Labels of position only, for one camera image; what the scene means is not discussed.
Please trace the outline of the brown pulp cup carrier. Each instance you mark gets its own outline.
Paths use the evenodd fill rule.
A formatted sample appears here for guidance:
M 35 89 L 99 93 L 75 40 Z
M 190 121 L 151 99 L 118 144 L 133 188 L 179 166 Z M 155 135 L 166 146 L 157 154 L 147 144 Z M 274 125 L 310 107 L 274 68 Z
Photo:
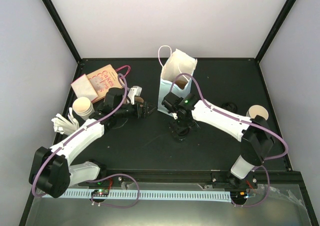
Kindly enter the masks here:
M 184 88 L 185 88 L 185 86 L 187 85 L 187 83 L 188 83 L 188 82 L 186 82 L 186 81 L 177 80 L 177 81 L 175 82 L 175 85 L 176 85 L 177 87 L 179 87 L 179 89 L 184 90 Z

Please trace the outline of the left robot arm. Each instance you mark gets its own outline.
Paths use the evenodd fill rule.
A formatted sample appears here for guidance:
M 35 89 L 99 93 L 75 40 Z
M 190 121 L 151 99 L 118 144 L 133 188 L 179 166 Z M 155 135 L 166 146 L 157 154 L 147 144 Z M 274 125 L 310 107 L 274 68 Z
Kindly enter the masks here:
M 51 146 L 36 150 L 30 170 L 31 192 L 60 197 L 70 186 L 82 182 L 103 181 L 107 176 L 106 166 L 96 160 L 73 165 L 72 162 L 92 142 L 112 129 L 118 119 L 147 118 L 156 110 L 156 105 L 140 98 L 141 89 L 111 88 L 95 112 L 70 136 Z

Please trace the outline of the light blue paper bag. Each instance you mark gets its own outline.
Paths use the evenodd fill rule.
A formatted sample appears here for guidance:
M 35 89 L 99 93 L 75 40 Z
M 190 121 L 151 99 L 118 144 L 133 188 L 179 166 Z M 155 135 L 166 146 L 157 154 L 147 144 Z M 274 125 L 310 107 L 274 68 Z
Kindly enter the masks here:
M 165 114 L 168 113 L 168 110 L 162 105 L 164 97 L 170 90 L 172 90 L 172 93 L 182 98 L 190 93 L 192 86 L 191 76 L 194 74 L 198 62 L 196 58 L 187 55 L 179 49 L 172 51 L 170 46 L 167 45 L 166 47 L 169 49 L 170 56 L 165 64 L 159 61 L 161 65 L 161 74 L 157 104 L 157 110 Z M 187 82 L 184 90 L 179 89 L 179 87 L 175 85 L 177 80 Z

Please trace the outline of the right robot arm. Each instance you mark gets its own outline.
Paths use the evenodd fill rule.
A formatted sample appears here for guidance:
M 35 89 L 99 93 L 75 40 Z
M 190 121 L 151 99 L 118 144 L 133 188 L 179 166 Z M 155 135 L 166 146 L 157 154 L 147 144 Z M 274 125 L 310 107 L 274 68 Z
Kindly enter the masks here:
M 230 169 L 230 173 L 242 180 L 248 173 L 263 164 L 275 143 L 269 125 L 262 116 L 250 118 L 231 113 L 208 101 L 200 100 L 190 93 L 185 98 L 169 92 L 162 100 L 162 106 L 174 120 L 170 123 L 172 135 L 184 140 L 198 122 L 211 125 L 240 142 L 240 155 Z

